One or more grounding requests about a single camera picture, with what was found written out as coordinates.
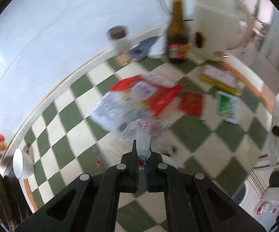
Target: white kettle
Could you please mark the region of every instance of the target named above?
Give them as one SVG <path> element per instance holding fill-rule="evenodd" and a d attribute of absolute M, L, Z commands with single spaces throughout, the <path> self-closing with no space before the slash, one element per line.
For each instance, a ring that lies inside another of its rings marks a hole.
<path fill-rule="evenodd" d="M 240 19 L 246 15 L 242 32 Z M 247 7 L 239 0 L 196 0 L 192 51 L 212 61 L 222 61 L 227 50 L 246 43 L 251 36 L 254 20 Z"/>

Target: brown glass bottle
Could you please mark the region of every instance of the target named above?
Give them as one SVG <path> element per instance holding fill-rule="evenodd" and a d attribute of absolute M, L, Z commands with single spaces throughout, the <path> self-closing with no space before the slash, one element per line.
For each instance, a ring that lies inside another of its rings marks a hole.
<path fill-rule="evenodd" d="M 173 0 L 173 17 L 167 29 L 166 53 L 172 63 L 183 63 L 188 56 L 188 30 L 182 18 L 182 0 Z"/>

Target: green and white checkered surface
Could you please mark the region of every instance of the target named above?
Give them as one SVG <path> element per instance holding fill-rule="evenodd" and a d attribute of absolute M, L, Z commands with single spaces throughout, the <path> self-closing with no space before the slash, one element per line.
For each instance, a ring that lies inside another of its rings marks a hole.
<path fill-rule="evenodd" d="M 199 79 L 200 66 L 187 60 L 176 65 L 145 58 L 126 67 L 109 59 L 79 78 L 40 115 L 20 147 L 29 147 L 35 161 L 28 179 L 38 208 L 47 203 L 81 173 L 96 175 L 105 168 L 96 166 L 99 153 L 114 138 L 94 123 L 90 114 L 96 103 L 119 80 L 157 69 L 179 81 L 184 90 L 204 95 L 201 119 L 179 112 L 176 98 L 160 118 L 170 121 L 170 139 L 177 149 L 174 158 L 185 163 L 182 172 L 202 172 L 228 195 L 233 195 L 252 170 L 267 137 L 271 114 L 245 87 L 241 95 L 238 125 L 215 115 L 217 89 Z M 165 231 L 166 215 L 162 193 L 147 193 L 144 176 L 136 194 L 121 194 L 117 231 Z"/>

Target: white wall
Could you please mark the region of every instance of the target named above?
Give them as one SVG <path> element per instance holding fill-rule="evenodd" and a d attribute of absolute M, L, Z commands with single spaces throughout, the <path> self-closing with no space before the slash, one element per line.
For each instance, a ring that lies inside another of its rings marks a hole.
<path fill-rule="evenodd" d="M 110 48 L 109 28 L 134 35 L 165 21 L 157 0 L 13 0 L 0 15 L 0 133 L 9 141 L 60 81 Z"/>

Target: silver rivet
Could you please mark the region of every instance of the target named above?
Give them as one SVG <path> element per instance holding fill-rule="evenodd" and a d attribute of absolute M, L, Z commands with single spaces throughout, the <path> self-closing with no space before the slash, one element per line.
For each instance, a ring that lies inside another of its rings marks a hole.
<path fill-rule="evenodd" d="M 126 165 L 123 164 L 123 163 L 120 163 L 120 164 L 117 165 L 117 169 L 119 169 L 119 170 L 126 169 Z"/>
<path fill-rule="evenodd" d="M 198 180 L 202 180 L 202 179 L 205 178 L 205 176 L 202 173 L 196 173 L 195 178 L 198 179 Z"/>
<path fill-rule="evenodd" d="M 158 165 L 158 168 L 160 168 L 160 169 L 167 169 L 167 164 L 165 164 L 165 163 L 160 163 L 160 164 Z"/>
<path fill-rule="evenodd" d="M 80 175 L 80 180 L 81 181 L 87 181 L 87 180 L 89 180 L 89 178 L 90 178 L 90 176 L 87 173 L 83 173 L 83 174 Z"/>

